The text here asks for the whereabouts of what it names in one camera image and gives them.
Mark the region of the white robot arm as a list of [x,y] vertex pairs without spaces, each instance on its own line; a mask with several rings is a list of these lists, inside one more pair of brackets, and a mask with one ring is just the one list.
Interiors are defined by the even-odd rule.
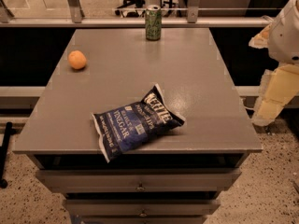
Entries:
[[278,61],[274,71],[265,70],[251,121],[267,126],[299,92],[299,0],[289,0],[269,25],[254,36],[249,46],[268,49]]

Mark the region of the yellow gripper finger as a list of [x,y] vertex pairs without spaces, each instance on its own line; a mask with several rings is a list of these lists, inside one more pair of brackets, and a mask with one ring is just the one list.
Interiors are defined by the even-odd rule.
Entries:
[[251,121],[267,126],[299,92],[299,66],[282,63],[274,71],[265,70]]
[[255,49],[267,49],[271,25],[265,26],[260,33],[249,41],[249,46]]

